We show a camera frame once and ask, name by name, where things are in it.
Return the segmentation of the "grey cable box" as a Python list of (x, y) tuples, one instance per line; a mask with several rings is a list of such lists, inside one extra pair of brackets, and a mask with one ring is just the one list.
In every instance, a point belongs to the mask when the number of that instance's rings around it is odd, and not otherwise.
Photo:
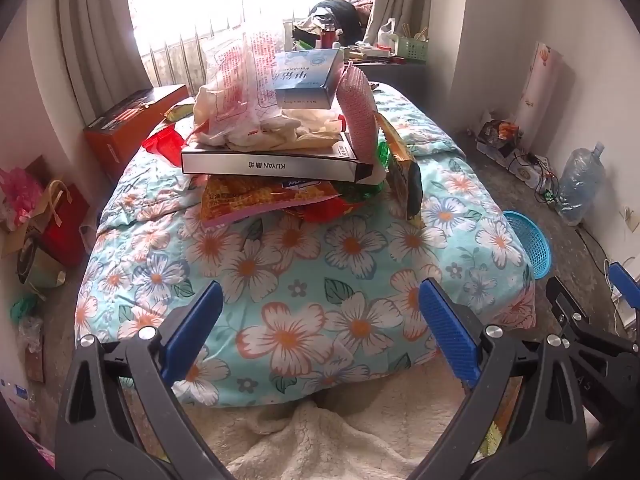
[(185, 146), (181, 168), (185, 174), (276, 177), (357, 183), (374, 175), (380, 162), (358, 159), (344, 133), (329, 148), (289, 152), (243, 153), (205, 144)]

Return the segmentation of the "red plastic wrapper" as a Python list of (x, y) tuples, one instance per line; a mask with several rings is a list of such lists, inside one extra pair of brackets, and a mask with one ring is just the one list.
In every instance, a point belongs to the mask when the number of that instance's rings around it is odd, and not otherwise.
[(142, 142), (145, 151), (162, 156), (175, 167), (181, 166), (181, 152), (185, 145), (186, 140), (174, 124), (163, 126)]

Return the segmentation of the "pink patterned pouch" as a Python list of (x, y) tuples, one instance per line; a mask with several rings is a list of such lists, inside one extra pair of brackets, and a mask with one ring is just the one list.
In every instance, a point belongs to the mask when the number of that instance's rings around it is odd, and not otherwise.
[(373, 165), (378, 145), (376, 104), (368, 78), (352, 63), (344, 67), (337, 85), (338, 105), (346, 119), (349, 143), (354, 153), (366, 164)]

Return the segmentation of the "blue white carton box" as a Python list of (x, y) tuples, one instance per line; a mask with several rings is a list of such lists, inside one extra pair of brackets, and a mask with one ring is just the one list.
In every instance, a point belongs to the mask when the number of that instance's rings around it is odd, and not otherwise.
[(284, 110), (329, 110), (343, 70), (340, 49), (311, 49), (276, 55), (273, 89)]

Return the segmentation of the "pink orange snack bag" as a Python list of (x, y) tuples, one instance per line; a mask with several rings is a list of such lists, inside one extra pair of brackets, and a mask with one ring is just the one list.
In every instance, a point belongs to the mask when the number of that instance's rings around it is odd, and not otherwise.
[(206, 228), (222, 226), (266, 212), (322, 203), (339, 195), (329, 181), (209, 176), (200, 220)]

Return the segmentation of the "green snack bag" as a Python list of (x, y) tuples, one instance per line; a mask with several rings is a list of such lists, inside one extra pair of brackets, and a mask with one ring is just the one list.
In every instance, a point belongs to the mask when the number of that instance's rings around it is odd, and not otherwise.
[(284, 211), (290, 216), (307, 222), (331, 222), (365, 205), (384, 188), (384, 182), (377, 184), (328, 182), (328, 185), (331, 193), (326, 200), (288, 207)]

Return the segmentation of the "blue plastic waste basket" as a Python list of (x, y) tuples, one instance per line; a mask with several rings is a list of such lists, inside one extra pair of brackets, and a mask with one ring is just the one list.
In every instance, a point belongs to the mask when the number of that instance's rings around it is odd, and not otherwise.
[(508, 210), (503, 215), (528, 255), (534, 278), (542, 280), (550, 272), (552, 263), (551, 249), (544, 233), (525, 214)]

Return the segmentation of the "empty water jug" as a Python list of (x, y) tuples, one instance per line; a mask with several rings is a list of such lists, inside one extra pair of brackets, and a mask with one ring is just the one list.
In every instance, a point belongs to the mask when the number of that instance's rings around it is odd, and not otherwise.
[(582, 222), (605, 180), (603, 151), (604, 145), (598, 142), (592, 150), (576, 148), (567, 159), (559, 180), (556, 209), (568, 226)]

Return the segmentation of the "white fleece blanket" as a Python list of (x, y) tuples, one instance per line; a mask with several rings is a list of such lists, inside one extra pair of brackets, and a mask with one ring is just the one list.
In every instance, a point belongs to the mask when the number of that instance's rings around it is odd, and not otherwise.
[(405, 479), (464, 391), (442, 356), (382, 379), (257, 408), (189, 406), (205, 442), (238, 479)]

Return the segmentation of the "floral quilt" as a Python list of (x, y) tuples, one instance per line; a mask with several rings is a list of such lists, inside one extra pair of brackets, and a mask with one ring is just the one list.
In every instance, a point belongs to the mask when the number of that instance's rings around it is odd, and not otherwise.
[(420, 224), (386, 190), (328, 223), (273, 211), (204, 226), (203, 181), (138, 151), (102, 211), (76, 335), (134, 336), (217, 282), (224, 310), (174, 391), (230, 408), (426, 363), (436, 353), (418, 305), (427, 278), (486, 323), (534, 326), (532, 264), (460, 148), (399, 90), (373, 95), (420, 168)]

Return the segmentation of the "brown yellow snack bag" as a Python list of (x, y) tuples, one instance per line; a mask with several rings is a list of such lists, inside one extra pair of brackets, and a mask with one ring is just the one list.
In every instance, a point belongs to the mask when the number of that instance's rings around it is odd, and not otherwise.
[(387, 181), (400, 206), (402, 216), (414, 226), (422, 226), (421, 207), (423, 188), (420, 168), (401, 139), (397, 130), (379, 112), (374, 113), (376, 122), (385, 136), (390, 157), (388, 158)]

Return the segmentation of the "red gift bag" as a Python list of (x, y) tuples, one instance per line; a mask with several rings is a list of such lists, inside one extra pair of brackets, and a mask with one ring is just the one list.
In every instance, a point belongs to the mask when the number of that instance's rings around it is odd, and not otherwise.
[(76, 185), (66, 185), (60, 179), (51, 180), (43, 196), (50, 219), (40, 234), (41, 246), (62, 266), (79, 266), (86, 253), (80, 226), (89, 204)]

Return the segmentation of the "rolled wallpaper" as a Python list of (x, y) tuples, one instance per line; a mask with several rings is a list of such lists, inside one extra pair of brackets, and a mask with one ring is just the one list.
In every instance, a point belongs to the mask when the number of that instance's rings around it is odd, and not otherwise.
[(529, 152), (549, 106), (556, 82), (564, 66), (562, 54), (538, 41), (527, 78), (514, 114), (521, 136), (518, 147)]

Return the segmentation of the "grey cabinet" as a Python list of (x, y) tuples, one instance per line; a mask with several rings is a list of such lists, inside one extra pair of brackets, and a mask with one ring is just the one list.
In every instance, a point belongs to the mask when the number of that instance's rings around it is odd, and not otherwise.
[(389, 84), (423, 110), (427, 101), (427, 67), (421, 63), (360, 62), (356, 66), (370, 81)]

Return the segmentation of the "green plastic basket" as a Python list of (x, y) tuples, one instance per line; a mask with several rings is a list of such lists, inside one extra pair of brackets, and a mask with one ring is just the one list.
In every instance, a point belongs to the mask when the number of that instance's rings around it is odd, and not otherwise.
[(392, 36), (394, 53), (410, 62), (425, 63), (427, 60), (428, 41), (405, 36)]

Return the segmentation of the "left grey curtain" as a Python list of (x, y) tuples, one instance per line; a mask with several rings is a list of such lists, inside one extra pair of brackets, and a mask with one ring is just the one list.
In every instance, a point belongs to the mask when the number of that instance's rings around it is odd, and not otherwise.
[(152, 87), (128, 0), (56, 0), (56, 10), (67, 75), (86, 124)]

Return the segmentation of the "black bag on cabinet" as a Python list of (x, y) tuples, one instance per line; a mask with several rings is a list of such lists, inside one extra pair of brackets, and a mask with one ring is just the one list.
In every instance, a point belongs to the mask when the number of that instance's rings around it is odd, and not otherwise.
[(336, 29), (341, 29), (341, 44), (350, 46), (363, 40), (366, 25), (361, 21), (356, 6), (347, 0), (323, 0), (309, 12), (310, 16), (329, 16)]

